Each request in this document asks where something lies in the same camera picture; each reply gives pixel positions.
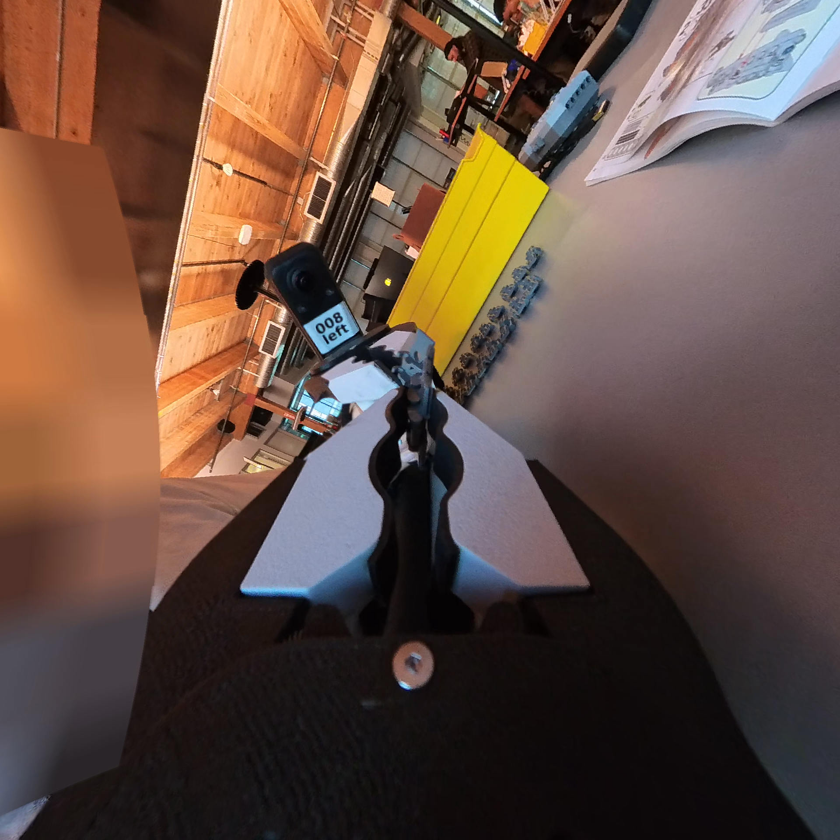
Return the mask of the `black pole with disc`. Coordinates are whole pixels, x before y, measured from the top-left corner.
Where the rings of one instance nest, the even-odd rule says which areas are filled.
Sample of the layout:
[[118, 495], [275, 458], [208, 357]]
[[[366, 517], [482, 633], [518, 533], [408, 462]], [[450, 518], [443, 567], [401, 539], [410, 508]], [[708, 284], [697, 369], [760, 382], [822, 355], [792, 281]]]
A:
[[259, 259], [244, 269], [236, 286], [234, 302], [238, 310], [246, 311], [253, 307], [257, 298], [267, 299], [275, 306], [286, 306], [277, 284], [266, 273], [266, 264]]

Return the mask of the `yellow plastic bin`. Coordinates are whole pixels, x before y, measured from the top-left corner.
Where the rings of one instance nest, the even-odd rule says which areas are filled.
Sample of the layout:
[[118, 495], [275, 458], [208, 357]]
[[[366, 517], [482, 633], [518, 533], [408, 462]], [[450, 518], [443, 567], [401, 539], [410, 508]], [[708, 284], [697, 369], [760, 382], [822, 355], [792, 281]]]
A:
[[482, 129], [458, 165], [388, 319], [414, 322], [444, 373], [549, 193]]

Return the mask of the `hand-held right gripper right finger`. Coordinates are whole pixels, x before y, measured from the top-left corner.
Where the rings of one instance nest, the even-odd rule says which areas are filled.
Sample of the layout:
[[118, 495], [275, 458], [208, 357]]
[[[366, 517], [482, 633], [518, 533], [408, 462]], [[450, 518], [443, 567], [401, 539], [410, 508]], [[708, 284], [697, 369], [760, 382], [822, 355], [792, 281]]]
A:
[[447, 503], [458, 550], [451, 592], [478, 622], [498, 602], [586, 592], [590, 582], [522, 454], [447, 394], [437, 401], [463, 464]]

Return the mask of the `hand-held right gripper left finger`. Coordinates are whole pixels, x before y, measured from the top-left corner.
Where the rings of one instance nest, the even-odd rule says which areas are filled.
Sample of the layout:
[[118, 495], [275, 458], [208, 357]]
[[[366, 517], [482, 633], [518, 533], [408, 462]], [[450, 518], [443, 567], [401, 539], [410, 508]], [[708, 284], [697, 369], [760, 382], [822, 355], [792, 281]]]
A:
[[335, 606], [353, 635], [373, 598], [368, 559], [382, 533], [384, 503], [369, 464], [390, 424], [392, 389], [309, 457], [239, 590]]

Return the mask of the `grey desk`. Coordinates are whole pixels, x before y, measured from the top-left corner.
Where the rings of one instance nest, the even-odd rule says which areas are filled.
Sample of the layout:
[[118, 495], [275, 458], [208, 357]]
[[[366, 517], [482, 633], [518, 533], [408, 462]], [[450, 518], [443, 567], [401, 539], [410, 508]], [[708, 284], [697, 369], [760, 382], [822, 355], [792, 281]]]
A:
[[612, 106], [506, 267], [543, 286], [470, 410], [642, 557], [753, 749], [838, 838], [838, 96], [588, 186], [694, 2], [653, 2]]

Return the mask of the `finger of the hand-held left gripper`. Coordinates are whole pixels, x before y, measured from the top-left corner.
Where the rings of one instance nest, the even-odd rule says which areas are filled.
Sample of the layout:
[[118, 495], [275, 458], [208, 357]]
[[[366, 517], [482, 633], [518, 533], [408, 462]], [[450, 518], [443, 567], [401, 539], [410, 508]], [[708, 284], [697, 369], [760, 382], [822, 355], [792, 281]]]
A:
[[336, 402], [371, 407], [386, 393], [401, 387], [395, 375], [380, 361], [345, 360], [329, 370], [329, 392]]
[[416, 326], [390, 329], [377, 340], [377, 364], [382, 368], [424, 368], [434, 365], [435, 342]]

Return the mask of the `open instruction booklet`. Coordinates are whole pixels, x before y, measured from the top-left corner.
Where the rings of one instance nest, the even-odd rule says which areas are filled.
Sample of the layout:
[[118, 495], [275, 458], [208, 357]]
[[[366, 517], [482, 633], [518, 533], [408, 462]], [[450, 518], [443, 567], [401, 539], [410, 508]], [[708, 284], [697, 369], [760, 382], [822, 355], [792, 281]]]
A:
[[717, 128], [780, 124], [838, 91], [838, 9], [697, 2], [585, 183], [638, 171]]

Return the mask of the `grey battery box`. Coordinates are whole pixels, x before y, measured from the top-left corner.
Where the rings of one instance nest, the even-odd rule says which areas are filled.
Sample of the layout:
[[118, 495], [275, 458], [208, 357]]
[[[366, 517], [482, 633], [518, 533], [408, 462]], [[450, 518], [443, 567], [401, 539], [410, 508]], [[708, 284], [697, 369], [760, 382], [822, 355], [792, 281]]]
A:
[[533, 125], [518, 154], [518, 161], [532, 172], [546, 161], [557, 159], [564, 146], [586, 123], [592, 123], [601, 95], [599, 84], [588, 70], [581, 70], [550, 100]]

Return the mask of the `black boxy device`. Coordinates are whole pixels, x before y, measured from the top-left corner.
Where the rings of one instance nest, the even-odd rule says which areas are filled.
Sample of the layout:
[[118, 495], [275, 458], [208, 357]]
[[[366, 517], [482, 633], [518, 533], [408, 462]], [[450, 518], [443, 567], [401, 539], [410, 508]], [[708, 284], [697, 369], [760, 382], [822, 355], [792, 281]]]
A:
[[402, 251], [383, 247], [365, 279], [362, 318], [369, 324], [384, 323], [390, 317], [414, 260]]

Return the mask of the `brown cardboard box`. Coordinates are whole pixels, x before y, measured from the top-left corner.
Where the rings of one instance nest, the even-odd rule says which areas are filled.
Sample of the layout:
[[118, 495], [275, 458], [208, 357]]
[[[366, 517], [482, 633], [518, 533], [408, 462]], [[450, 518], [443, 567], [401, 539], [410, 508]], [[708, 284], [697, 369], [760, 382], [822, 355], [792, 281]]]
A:
[[419, 250], [432, 227], [446, 193], [434, 185], [424, 183], [402, 226], [400, 234], [394, 238], [401, 240], [407, 247]]

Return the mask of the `group of grey links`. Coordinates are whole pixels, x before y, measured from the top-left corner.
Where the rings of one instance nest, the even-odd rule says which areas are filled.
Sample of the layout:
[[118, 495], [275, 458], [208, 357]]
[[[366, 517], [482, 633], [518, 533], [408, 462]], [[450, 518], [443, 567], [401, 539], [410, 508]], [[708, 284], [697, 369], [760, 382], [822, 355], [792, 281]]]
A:
[[469, 346], [458, 356], [451, 382], [445, 387], [446, 394], [457, 404], [467, 404], [540, 291], [543, 279], [536, 269], [543, 257], [541, 247], [528, 248], [524, 264], [512, 271], [511, 283], [500, 289], [501, 303], [489, 309], [485, 320], [470, 334]]

